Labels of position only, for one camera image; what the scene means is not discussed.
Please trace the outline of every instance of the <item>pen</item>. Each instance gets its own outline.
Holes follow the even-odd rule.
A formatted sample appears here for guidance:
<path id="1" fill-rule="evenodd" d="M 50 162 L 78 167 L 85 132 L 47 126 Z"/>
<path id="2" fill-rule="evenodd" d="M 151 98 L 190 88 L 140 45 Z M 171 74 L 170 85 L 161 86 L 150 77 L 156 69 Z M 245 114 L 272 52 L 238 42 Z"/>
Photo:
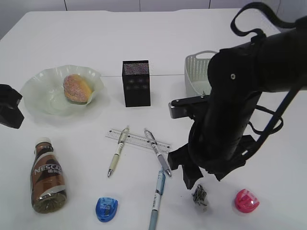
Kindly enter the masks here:
<path id="1" fill-rule="evenodd" d="M 161 196 L 163 195 L 165 183 L 165 175 L 163 173 L 163 168 L 159 171 L 157 186 L 155 189 L 154 199 L 153 199 L 153 209 L 150 216 L 149 228 L 148 230 L 155 230 L 155 226 L 158 220 L 158 212 L 160 207 Z"/>
<path id="2" fill-rule="evenodd" d="M 158 157 L 163 169 L 165 170 L 166 174 L 171 177 L 172 176 L 171 170 L 170 170 L 168 164 L 166 163 L 162 153 L 159 151 L 158 144 L 157 144 L 156 140 L 154 139 L 153 134 L 146 128 L 144 129 L 144 133 L 145 133 L 145 136 L 150 141 L 152 148 L 153 148 L 155 154 L 157 155 L 157 157 Z"/>
<path id="3" fill-rule="evenodd" d="M 124 144 L 125 144 L 125 140 L 128 136 L 128 133 L 129 133 L 129 126 L 127 126 L 120 134 L 120 137 L 118 139 L 118 147 L 117 147 L 117 150 L 116 150 L 116 153 L 114 154 L 113 156 L 113 159 L 112 159 L 112 162 L 110 164 L 110 167 L 109 167 L 109 171 L 107 172 L 107 176 L 110 177 L 113 173 L 113 171 L 115 170 L 116 168 L 116 165 L 117 165 L 117 162 L 119 160 L 119 156 L 121 154 L 121 151 L 124 147 Z"/>

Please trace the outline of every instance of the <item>bottle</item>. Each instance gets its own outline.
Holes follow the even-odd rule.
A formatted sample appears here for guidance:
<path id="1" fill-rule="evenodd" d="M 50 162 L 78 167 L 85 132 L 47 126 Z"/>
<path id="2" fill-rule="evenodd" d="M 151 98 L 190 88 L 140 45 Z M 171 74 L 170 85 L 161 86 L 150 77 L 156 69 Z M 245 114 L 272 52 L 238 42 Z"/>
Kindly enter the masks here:
<path id="1" fill-rule="evenodd" d="M 66 202 L 62 168 L 49 138 L 40 138 L 35 145 L 35 161 L 31 170 L 31 201 L 38 213 L 60 209 Z"/>

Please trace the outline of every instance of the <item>sugar-coated bun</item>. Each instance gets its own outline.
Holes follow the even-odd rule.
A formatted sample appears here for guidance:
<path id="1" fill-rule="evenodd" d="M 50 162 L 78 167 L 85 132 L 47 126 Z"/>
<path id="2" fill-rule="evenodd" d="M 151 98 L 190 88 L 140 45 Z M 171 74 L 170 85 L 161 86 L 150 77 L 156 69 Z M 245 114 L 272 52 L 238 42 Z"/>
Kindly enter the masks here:
<path id="1" fill-rule="evenodd" d="M 86 81 L 78 74 L 71 74 L 64 79 L 64 94 L 73 101 L 85 103 L 92 94 L 91 88 Z"/>

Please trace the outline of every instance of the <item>black object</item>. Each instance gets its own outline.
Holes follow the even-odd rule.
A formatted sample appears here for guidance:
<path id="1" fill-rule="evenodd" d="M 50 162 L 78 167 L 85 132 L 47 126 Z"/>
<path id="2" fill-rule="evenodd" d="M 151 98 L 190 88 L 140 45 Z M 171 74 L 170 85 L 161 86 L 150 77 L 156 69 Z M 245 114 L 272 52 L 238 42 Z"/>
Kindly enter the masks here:
<path id="1" fill-rule="evenodd" d="M 206 191 L 203 189 L 202 185 L 199 184 L 197 186 L 197 188 L 195 189 L 195 192 L 192 194 L 193 196 L 193 201 L 195 204 L 198 204 L 199 206 L 207 206 L 207 202 L 205 202 L 207 193 Z"/>
<path id="2" fill-rule="evenodd" d="M 24 116 L 18 109 L 21 94 L 9 85 L 0 84 L 0 124 L 11 128 L 19 128 Z"/>
<path id="3" fill-rule="evenodd" d="M 250 8 L 262 11 L 276 26 L 295 29 L 270 37 L 259 28 L 242 32 L 235 19 Z M 238 36 L 252 32 L 257 35 L 249 43 L 220 50 L 211 59 L 210 96 L 174 100 L 169 105 L 172 117 L 189 116 L 194 120 L 188 144 L 168 155 L 172 170 L 180 164 L 184 168 L 188 189 L 202 177 L 198 167 L 220 181 L 232 170 L 244 166 L 267 137 L 281 129 L 281 116 L 298 91 L 307 89 L 307 17 L 285 23 L 267 5 L 254 2 L 239 11 L 231 28 Z M 285 91 L 289 93 L 276 112 L 257 105 L 262 92 Z M 252 126 L 261 135 L 257 141 L 243 136 L 255 109 L 273 114 L 263 131 Z M 281 123 L 274 128 L 278 120 Z"/>
<path id="4" fill-rule="evenodd" d="M 126 107 L 150 106 L 148 61 L 123 61 L 122 78 Z"/>

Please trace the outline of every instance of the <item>plastic basket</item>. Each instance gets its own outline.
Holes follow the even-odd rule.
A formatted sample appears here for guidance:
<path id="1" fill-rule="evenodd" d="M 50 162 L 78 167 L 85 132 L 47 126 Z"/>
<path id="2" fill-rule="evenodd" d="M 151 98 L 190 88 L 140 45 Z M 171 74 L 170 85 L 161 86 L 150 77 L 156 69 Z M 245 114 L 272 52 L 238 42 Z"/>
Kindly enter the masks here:
<path id="1" fill-rule="evenodd" d="M 215 51 L 202 51 L 186 57 L 185 85 L 187 97 L 209 95 L 211 86 L 208 81 L 207 69 L 210 58 L 196 58 L 200 54 L 216 54 Z"/>

